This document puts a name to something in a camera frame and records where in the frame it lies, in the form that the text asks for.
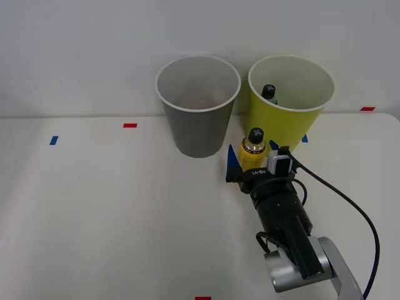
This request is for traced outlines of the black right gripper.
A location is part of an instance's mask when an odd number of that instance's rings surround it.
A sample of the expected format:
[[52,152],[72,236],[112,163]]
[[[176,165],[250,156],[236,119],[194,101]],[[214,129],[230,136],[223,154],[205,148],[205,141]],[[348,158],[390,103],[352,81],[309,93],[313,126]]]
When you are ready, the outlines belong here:
[[[269,141],[269,145],[273,151],[279,150],[280,146],[273,140]],[[272,174],[266,167],[249,169],[243,171],[238,158],[234,152],[233,146],[230,144],[227,153],[227,183],[239,183],[240,191],[244,194],[250,194],[252,190],[262,184],[264,181],[270,181],[277,178],[294,178],[297,171],[290,171],[287,174]]]

